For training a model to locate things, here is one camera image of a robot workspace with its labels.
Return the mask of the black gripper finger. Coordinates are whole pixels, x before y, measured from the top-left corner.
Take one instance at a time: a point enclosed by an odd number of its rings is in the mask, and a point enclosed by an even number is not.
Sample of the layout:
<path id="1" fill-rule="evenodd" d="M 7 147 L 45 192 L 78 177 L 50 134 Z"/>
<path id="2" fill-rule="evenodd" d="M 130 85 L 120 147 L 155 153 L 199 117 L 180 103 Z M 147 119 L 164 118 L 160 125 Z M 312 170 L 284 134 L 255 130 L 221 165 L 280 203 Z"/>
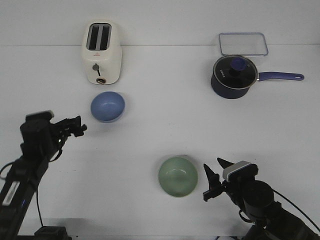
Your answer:
<path id="1" fill-rule="evenodd" d="M 66 125 L 81 125 L 81 117 L 78 115 L 74 118 L 67 118 L 65 124 Z"/>
<path id="2" fill-rule="evenodd" d="M 87 130 L 87 126 L 85 124 L 81 126 L 77 126 L 74 130 L 74 136 L 75 137 L 81 137 L 84 135 L 84 132 Z"/>
<path id="3" fill-rule="evenodd" d="M 220 175 L 213 172 L 213 170 L 205 163 L 203 164 L 203 167 L 208 180 L 208 189 L 213 190 L 218 188 L 221 185 Z"/>
<path id="4" fill-rule="evenodd" d="M 225 159 L 222 159 L 220 157 L 217 158 L 217 161 L 219 163 L 219 165 L 223 168 L 223 172 L 229 173 L 232 172 L 234 170 L 234 163 L 227 161 Z"/>

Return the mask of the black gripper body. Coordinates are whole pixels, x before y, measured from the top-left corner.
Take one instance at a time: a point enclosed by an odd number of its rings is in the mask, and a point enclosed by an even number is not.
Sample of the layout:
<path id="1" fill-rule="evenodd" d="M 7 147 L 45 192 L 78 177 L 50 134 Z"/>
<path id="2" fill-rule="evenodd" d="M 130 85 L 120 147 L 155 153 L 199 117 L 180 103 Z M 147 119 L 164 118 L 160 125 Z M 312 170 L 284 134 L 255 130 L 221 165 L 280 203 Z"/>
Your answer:
<path id="1" fill-rule="evenodd" d="M 218 179 L 209 179 L 208 180 L 208 190 L 205 191 L 203 195 L 203 200 L 207 202 L 209 199 L 214 199 L 226 193 L 232 201 L 235 201 L 240 197 L 240 188 L 235 181 L 223 181 L 220 182 Z"/>
<path id="2" fill-rule="evenodd" d="M 74 135 L 75 128 L 82 125 L 82 119 L 81 125 L 67 125 L 66 119 L 49 124 L 51 139 L 54 143 L 64 143 L 68 137 Z"/>

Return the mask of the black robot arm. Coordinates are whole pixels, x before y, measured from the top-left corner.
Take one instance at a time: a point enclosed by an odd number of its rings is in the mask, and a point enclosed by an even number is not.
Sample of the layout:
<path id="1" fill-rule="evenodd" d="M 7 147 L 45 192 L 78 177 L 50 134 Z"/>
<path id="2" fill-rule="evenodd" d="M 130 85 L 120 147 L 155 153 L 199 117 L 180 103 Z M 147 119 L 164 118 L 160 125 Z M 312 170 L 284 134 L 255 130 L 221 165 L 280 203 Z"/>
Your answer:
<path id="1" fill-rule="evenodd" d="M 291 235 L 280 190 L 320 217 L 320 115 L 171 112 L 93 122 L 66 147 L 70 230 L 93 237 Z"/>
<path id="2" fill-rule="evenodd" d="M 12 162 L 0 192 L 0 238 L 16 239 L 34 193 L 49 167 L 57 160 L 68 137 L 84 135 L 80 116 L 51 123 L 51 115 L 29 115 L 20 126 L 22 155 Z"/>

